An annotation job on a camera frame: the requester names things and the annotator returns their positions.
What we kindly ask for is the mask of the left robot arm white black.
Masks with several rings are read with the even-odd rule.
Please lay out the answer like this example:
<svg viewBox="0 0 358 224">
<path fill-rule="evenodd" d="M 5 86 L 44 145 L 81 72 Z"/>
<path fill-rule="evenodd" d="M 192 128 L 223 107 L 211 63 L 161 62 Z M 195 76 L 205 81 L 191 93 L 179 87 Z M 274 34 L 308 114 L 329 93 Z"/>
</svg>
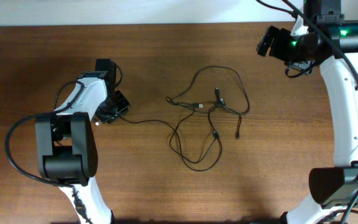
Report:
<svg viewBox="0 0 358 224">
<path fill-rule="evenodd" d="M 70 200 L 80 223 L 114 223 L 96 181 L 98 153 L 91 121 L 112 123 L 129 110 L 117 90 L 119 66 L 98 59 L 95 69 L 75 80 L 69 97 L 51 115 L 35 120 L 40 175 L 53 182 Z"/>
</svg>

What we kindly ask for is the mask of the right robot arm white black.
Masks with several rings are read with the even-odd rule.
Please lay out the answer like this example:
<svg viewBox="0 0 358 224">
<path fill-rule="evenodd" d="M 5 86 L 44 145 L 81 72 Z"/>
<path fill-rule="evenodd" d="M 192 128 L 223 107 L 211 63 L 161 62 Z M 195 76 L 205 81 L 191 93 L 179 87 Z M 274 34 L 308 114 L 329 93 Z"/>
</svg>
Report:
<svg viewBox="0 0 358 224">
<path fill-rule="evenodd" d="M 358 211 L 358 21 L 346 21 L 340 1 L 288 4 L 292 30 L 269 27 L 257 46 L 298 76 L 319 68 L 334 127 L 334 165 L 314 168 L 309 194 L 280 223 L 345 223 Z"/>
</svg>

